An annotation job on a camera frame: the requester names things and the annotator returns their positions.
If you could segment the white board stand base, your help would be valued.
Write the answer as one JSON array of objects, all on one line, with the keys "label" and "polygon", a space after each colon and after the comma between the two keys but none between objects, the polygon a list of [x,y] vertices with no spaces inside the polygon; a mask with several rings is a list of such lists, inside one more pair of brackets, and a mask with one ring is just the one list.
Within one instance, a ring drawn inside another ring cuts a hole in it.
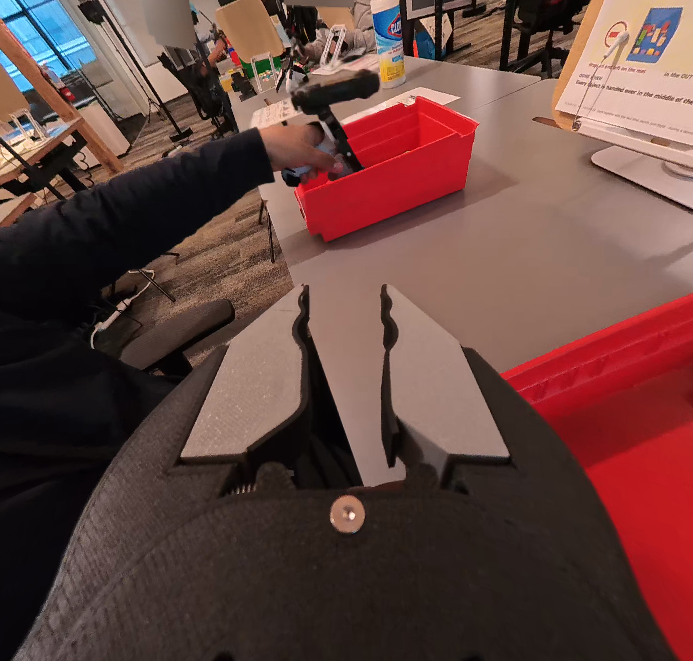
[{"label": "white board stand base", "polygon": [[618,146],[593,154],[597,167],[686,209],[692,209],[692,169]]}]

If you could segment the black white device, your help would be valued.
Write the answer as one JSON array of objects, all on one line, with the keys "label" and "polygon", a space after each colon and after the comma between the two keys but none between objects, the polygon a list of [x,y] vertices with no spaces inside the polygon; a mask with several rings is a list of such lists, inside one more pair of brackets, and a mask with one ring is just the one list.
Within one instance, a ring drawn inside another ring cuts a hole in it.
[{"label": "black white device", "polygon": [[280,93],[281,90],[284,90],[288,95],[292,95],[300,87],[306,85],[308,81],[309,77],[306,67],[298,60],[289,58],[282,65],[275,92]]}]

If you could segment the white paper sheet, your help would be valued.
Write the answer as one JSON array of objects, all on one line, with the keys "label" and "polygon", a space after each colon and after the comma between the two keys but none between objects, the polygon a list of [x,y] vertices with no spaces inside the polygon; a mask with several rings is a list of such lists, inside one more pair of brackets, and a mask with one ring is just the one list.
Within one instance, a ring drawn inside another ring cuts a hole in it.
[{"label": "white paper sheet", "polygon": [[362,110],[355,114],[352,114],[341,120],[343,125],[350,124],[352,122],[358,121],[379,111],[384,111],[395,105],[402,104],[405,106],[412,105],[418,98],[423,98],[431,102],[436,102],[440,105],[447,105],[451,102],[459,100],[459,96],[453,94],[447,94],[444,92],[439,92],[426,87],[417,87],[403,94],[394,96],[393,98],[387,99],[384,102],[380,102],[368,109]]}]

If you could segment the wooden post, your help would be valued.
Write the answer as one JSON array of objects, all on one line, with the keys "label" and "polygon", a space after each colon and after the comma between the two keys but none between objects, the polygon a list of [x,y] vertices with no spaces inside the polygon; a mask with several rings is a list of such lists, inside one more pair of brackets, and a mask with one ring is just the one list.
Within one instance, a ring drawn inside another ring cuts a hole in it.
[{"label": "wooden post", "polygon": [[70,102],[65,101],[56,87],[44,77],[38,63],[16,39],[4,21],[1,21],[1,51],[25,76],[32,87],[44,99],[51,110],[57,113],[61,120],[71,125],[76,125],[76,131],[84,137],[91,153],[97,158],[100,165],[107,169],[111,176],[123,171],[123,164],[117,158],[117,155],[102,140],[82,114]]}]

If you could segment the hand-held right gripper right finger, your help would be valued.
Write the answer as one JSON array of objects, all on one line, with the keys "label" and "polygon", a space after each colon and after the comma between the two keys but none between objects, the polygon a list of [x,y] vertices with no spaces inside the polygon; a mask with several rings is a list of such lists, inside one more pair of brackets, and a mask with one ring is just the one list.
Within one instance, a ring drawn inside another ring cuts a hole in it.
[{"label": "hand-held right gripper right finger", "polygon": [[391,284],[380,289],[380,435],[387,465],[505,465],[511,454],[461,343]]}]

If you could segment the red plastic bin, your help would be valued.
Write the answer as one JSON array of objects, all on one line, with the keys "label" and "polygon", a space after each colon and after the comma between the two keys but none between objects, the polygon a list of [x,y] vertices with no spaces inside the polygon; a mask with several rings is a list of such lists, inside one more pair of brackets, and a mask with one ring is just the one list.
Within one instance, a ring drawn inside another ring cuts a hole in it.
[{"label": "red plastic bin", "polygon": [[502,374],[600,495],[655,621],[692,659],[692,295]]},{"label": "red plastic bin", "polygon": [[310,235],[333,241],[464,189],[478,126],[422,96],[346,124],[365,168],[295,189]]}]

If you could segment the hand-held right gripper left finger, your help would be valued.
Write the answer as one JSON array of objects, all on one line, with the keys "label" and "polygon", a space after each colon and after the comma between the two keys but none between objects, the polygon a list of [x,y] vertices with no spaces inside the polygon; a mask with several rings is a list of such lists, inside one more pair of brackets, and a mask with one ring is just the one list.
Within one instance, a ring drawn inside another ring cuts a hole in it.
[{"label": "hand-held right gripper left finger", "polygon": [[227,344],[180,459],[254,458],[308,407],[309,287],[301,284]]}]

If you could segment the tan wooden board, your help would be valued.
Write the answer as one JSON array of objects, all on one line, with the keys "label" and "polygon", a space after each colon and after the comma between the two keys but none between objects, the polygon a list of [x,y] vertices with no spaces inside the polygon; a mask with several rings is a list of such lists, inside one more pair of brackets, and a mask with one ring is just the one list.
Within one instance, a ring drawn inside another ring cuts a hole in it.
[{"label": "tan wooden board", "polygon": [[286,50],[261,0],[235,0],[221,6],[215,22],[247,64],[254,57],[281,57]]}]

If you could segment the person's left forearm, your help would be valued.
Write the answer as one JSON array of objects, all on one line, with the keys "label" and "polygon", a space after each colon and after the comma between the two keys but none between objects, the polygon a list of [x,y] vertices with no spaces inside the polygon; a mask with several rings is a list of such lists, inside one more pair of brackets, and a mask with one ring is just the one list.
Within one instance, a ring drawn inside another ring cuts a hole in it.
[{"label": "person's left forearm", "polygon": [[1,326],[68,319],[273,180],[250,129],[31,211],[1,229]]}]

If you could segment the white folding stand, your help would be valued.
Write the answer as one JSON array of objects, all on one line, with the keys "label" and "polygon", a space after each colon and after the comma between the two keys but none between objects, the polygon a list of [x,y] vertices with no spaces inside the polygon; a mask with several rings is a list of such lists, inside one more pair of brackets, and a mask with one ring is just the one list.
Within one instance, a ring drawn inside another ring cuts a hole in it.
[{"label": "white folding stand", "polygon": [[347,33],[346,25],[333,25],[327,34],[324,49],[319,60],[319,67],[333,71],[337,67],[342,52],[342,45]]}]

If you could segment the green toy box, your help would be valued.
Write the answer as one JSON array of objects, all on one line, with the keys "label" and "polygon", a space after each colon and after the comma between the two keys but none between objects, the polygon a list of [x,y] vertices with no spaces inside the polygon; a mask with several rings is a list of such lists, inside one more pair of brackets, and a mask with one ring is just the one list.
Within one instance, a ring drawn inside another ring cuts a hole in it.
[{"label": "green toy box", "polygon": [[261,78],[266,78],[267,76],[270,76],[272,74],[273,67],[274,67],[274,71],[277,75],[281,72],[281,69],[282,69],[282,57],[281,56],[273,57],[273,59],[272,59],[273,64],[272,65],[270,64],[270,59],[268,59],[268,58],[264,58],[264,59],[257,58],[257,59],[255,59],[254,64],[250,60],[244,60],[242,58],[239,58],[239,59],[241,61],[241,65],[243,66],[243,68],[246,72],[246,76],[249,79],[253,79],[255,77],[255,70],[257,71],[257,73],[260,75]]}]

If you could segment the white cabinet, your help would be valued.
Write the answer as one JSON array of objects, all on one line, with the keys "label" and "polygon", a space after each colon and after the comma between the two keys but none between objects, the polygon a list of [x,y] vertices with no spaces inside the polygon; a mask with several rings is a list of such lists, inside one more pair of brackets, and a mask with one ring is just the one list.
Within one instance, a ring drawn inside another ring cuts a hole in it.
[{"label": "white cabinet", "polygon": [[130,142],[98,101],[85,105],[80,109],[80,113],[91,125],[94,132],[108,146],[110,151],[118,158],[129,152]]}]

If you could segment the person's left hand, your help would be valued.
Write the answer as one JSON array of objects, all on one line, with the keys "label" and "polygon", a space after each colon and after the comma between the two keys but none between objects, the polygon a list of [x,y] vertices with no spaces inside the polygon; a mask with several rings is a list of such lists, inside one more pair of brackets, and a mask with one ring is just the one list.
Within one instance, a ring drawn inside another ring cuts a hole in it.
[{"label": "person's left hand", "polygon": [[317,179],[320,173],[337,178],[344,171],[341,160],[319,148],[326,138],[320,125],[279,125],[263,128],[259,133],[273,171],[307,168],[299,175],[300,184]]}]

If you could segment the printed picture sheet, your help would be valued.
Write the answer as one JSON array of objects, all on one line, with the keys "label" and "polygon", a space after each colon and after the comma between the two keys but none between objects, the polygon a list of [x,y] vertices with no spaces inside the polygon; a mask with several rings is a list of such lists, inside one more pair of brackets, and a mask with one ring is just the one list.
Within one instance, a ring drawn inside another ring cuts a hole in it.
[{"label": "printed picture sheet", "polygon": [[290,119],[301,115],[290,99],[274,102],[253,112],[250,126],[257,129],[265,129],[271,126],[282,125]]}]

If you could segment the wooden instruction board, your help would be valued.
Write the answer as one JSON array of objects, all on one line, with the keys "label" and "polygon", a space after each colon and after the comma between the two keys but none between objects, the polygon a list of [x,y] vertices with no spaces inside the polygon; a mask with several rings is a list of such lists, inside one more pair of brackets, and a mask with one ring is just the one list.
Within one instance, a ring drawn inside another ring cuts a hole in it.
[{"label": "wooden instruction board", "polygon": [[556,90],[571,117],[692,145],[692,0],[591,0]]}]

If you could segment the wooden top desk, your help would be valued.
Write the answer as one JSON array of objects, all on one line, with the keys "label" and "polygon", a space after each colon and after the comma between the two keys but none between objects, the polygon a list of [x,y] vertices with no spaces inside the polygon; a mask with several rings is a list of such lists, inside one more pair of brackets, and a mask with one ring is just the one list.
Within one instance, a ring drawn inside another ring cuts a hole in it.
[{"label": "wooden top desk", "polygon": [[76,123],[63,123],[50,130],[45,139],[30,138],[22,146],[2,137],[1,191],[10,198],[1,197],[1,227],[10,226],[26,213],[40,191],[65,201],[53,185],[55,179],[74,192],[85,191],[87,186],[74,173],[75,157],[83,154],[85,147],[86,140]]}]

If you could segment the white wipes canister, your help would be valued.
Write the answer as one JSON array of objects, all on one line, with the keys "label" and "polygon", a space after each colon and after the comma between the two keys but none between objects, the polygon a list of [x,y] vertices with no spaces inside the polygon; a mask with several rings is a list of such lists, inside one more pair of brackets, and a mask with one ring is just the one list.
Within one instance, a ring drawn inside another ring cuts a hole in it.
[{"label": "white wipes canister", "polygon": [[371,16],[382,88],[402,85],[405,54],[400,0],[371,0]]}]

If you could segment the black office chair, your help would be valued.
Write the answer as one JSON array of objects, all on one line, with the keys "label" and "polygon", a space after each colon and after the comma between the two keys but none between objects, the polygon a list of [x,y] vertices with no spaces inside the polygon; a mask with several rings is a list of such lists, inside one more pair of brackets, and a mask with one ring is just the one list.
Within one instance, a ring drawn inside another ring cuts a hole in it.
[{"label": "black office chair", "polygon": [[505,0],[499,70],[524,74],[540,65],[541,77],[553,78],[553,63],[564,66],[569,54],[554,36],[572,33],[590,1]]}]

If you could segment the clear acrylic stand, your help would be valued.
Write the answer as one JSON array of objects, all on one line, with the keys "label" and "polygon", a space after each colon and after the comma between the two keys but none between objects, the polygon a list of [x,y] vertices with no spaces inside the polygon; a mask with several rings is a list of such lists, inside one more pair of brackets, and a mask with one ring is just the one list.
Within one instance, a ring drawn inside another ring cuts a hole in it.
[{"label": "clear acrylic stand", "polygon": [[254,74],[254,86],[257,94],[276,89],[277,72],[274,57],[270,52],[252,56],[250,65]]}]

